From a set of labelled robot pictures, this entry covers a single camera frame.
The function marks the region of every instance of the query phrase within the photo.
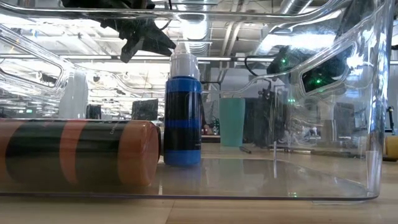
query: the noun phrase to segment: clear plastic bin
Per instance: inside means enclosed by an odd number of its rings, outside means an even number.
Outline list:
[[[1,195],[379,195],[393,0],[285,14],[253,13],[246,0],[229,2],[232,12],[213,1],[172,11],[36,3],[0,2]],[[174,48],[200,69],[197,166],[161,156]]]

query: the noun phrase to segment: yellow object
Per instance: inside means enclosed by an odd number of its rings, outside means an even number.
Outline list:
[[[398,159],[398,136],[387,136],[384,147],[388,158]]]

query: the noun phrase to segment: wooden surface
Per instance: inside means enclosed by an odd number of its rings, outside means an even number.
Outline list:
[[[246,157],[208,152],[205,157]],[[256,153],[249,155],[256,158]],[[398,223],[398,163],[382,167],[381,196],[331,205],[292,201],[0,198],[0,223]]]

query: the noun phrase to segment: blue bottle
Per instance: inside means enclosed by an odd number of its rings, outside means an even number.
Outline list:
[[[192,166],[201,155],[201,83],[198,63],[191,54],[173,54],[166,82],[164,162]]]

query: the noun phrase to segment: white bottle cap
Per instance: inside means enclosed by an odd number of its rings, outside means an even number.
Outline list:
[[[198,60],[192,54],[172,54],[170,57],[170,77],[193,77],[199,79]]]

